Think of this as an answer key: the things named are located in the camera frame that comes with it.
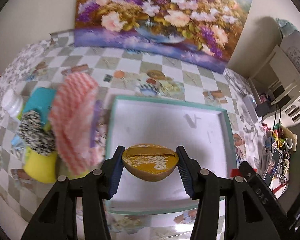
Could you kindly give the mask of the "black white leopard scrunchie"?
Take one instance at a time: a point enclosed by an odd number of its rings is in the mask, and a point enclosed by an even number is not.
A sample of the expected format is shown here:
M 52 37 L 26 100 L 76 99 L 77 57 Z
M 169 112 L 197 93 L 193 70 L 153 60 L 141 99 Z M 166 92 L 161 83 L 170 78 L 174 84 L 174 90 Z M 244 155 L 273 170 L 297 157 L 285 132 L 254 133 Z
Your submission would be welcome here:
M 30 110 L 22 115 L 17 135 L 26 146 L 40 155 L 48 156 L 56 150 L 54 134 L 43 128 L 37 111 Z

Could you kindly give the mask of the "teal rimmed white tray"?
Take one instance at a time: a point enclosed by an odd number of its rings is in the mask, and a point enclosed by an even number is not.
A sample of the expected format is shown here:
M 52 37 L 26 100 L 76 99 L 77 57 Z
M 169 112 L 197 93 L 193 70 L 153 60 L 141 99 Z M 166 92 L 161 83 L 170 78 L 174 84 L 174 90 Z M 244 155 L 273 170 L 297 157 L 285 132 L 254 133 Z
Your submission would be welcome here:
M 115 97 L 109 121 L 106 158 L 123 146 L 132 173 L 122 171 L 109 212 L 157 215 L 193 209 L 174 162 L 179 146 L 216 176 L 229 178 L 237 167 L 226 110 L 198 103 L 139 96 Z

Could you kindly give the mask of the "floral still life painting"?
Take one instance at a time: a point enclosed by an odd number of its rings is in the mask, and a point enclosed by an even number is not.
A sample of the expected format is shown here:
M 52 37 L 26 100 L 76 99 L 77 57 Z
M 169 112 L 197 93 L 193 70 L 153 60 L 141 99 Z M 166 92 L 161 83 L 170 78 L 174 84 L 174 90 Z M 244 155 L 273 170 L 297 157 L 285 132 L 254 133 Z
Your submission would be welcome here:
M 222 73 L 252 1 L 77 0 L 75 45 L 144 51 Z

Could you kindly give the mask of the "yellow sponge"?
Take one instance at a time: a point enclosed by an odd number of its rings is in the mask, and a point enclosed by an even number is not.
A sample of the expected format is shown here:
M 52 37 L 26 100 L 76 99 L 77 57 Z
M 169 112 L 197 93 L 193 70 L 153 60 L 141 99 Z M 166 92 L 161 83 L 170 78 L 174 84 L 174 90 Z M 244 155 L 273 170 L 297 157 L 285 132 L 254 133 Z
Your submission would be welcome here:
M 44 184 L 53 184 L 57 180 L 57 157 L 57 152 L 52 152 L 51 154 L 45 156 L 37 153 L 27 146 L 23 170 L 28 176 L 38 182 Z

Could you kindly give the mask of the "purple tissue pack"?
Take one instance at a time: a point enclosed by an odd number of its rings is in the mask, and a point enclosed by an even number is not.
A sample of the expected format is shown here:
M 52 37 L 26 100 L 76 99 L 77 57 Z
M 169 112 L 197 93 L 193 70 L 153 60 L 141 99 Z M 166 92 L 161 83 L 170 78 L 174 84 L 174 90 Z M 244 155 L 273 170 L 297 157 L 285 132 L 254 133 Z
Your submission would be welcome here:
M 100 120 L 100 116 L 103 111 L 103 102 L 101 100 L 96 100 L 94 107 L 93 107 L 93 118 L 91 121 L 91 129 L 90 129 L 90 140 L 89 140 L 89 147 L 93 148 L 96 145 L 95 138 L 97 133 L 97 126 Z

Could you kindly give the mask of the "red tape roll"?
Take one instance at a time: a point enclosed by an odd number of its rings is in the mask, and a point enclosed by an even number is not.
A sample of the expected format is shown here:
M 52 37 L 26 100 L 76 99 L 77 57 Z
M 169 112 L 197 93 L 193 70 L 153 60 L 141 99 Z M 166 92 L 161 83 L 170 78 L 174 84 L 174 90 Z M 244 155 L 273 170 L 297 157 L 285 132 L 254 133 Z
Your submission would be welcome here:
M 240 170 L 238 168 L 232 169 L 230 172 L 231 178 L 234 178 L 236 176 L 241 176 Z

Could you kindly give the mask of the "cream wooden shelf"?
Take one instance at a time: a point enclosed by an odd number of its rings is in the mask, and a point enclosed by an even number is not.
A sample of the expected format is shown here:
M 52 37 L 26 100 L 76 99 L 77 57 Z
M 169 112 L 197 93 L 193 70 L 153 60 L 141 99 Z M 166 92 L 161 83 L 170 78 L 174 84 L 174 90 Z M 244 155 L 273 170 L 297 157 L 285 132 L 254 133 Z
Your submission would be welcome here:
M 273 95 L 273 98 L 277 102 L 295 89 L 297 89 L 298 92 L 300 91 L 300 73 L 278 45 L 274 47 L 264 62 L 257 67 L 253 74 L 248 78 L 255 100 L 257 104 L 260 104 L 260 97 L 258 96 L 257 89 L 254 85 L 254 81 L 256 81 L 255 77 L 258 75 L 262 75 L 263 81 L 273 81 L 269 84 L 261 82 L 262 88 L 268 93 L 273 94 L 273 91 L 280 86 L 283 87 L 284 91 L 279 96 Z

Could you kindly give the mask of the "pink white zigzag cloth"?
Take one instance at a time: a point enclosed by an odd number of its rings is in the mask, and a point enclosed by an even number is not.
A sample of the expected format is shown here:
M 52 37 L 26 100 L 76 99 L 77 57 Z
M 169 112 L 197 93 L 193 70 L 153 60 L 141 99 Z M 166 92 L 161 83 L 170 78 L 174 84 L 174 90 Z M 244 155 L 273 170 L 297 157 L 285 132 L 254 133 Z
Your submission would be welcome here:
M 105 139 L 96 133 L 96 145 L 89 147 L 93 107 L 98 83 L 86 73 L 69 74 L 58 87 L 49 122 L 59 156 L 73 175 L 81 175 L 104 159 Z

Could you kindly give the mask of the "white pill bottle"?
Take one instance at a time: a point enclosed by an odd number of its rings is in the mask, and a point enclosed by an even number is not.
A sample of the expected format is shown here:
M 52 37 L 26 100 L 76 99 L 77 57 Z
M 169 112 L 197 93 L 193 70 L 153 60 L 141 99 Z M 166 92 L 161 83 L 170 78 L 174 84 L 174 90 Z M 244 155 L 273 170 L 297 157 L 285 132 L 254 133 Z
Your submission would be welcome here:
M 17 118 L 23 110 L 24 101 L 21 95 L 9 88 L 2 97 L 1 105 L 12 118 Z

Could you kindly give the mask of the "teal plastic toy case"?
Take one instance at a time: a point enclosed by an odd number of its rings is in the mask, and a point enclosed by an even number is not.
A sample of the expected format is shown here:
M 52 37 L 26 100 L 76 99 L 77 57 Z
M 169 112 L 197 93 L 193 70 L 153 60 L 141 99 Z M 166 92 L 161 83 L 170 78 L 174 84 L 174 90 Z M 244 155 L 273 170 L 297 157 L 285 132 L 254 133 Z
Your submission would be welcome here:
M 27 103 L 25 103 L 23 113 L 36 111 L 40 114 L 41 123 L 46 124 L 56 93 L 57 90 L 55 89 L 38 87 L 32 92 Z

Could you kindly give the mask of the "white power strip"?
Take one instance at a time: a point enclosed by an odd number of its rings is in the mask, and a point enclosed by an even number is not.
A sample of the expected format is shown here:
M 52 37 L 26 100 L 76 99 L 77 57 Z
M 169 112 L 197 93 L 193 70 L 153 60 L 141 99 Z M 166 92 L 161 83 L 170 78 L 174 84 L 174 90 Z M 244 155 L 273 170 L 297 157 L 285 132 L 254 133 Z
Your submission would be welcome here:
M 257 104 L 254 100 L 254 97 L 251 94 L 248 94 L 243 98 L 243 102 L 248 110 L 248 113 L 249 113 L 253 123 L 261 122 L 262 118 L 258 117 L 256 110 L 255 110 L 255 108 L 257 107 Z

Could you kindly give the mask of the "black power adapter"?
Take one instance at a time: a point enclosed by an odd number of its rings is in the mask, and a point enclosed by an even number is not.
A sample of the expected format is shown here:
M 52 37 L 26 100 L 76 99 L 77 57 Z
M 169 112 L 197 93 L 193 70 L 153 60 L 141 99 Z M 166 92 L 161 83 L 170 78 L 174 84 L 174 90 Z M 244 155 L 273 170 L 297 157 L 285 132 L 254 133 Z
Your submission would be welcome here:
M 271 103 L 269 101 L 265 101 L 257 105 L 255 108 L 255 112 L 259 118 L 263 118 L 271 112 Z

